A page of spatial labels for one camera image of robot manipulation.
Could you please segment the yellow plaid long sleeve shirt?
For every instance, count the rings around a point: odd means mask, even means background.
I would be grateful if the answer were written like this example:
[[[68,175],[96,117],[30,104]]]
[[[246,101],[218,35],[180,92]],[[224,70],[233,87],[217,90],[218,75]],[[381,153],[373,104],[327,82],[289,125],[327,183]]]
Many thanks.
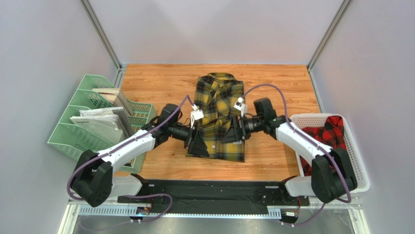
[[[198,120],[199,133],[207,146],[210,159],[245,161],[245,143],[222,143],[230,129],[233,116],[240,114],[234,108],[244,94],[244,83],[229,73],[209,73],[197,79],[193,103],[203,111]]]

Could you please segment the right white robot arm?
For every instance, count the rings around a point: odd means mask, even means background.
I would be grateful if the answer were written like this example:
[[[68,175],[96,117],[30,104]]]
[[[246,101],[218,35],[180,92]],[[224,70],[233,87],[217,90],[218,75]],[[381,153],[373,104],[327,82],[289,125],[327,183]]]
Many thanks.
[[[310,176],[292,176],[280,182],[284,199],[311,196],[329,203],[343,195],[350,196],[350,192],[358,187],[346,149],[334,149],[307,135],[286,116],[278,116],[268,98],[254,101],[256,115],[245,117],[246,105],[242,100],[239,98],[235,103],[241,114],[232,117],[222,143],[239,143],[249,139],[252,133],[264,132],[289,146],[311,166]]]

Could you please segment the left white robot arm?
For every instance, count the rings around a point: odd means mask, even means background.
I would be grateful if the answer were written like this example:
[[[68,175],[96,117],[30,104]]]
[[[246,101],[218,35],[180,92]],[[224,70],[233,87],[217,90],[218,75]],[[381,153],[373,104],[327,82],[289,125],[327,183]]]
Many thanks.
[[[138,195],[143,186],[143,178],[136,174],[114,176],[114,173],[170,137],[183,141],[189,155],[208,157],[208,148],[197,124],[204,117],[203,111],[193,105],[189,127],[179,123],[179,115],[179,106],[167,104],[156,123],[144,125],[128,139],[97,153],[84,151],[68,181],[68,194],[73,199],[86,201],[91,207],[101,205],[108,198]]]

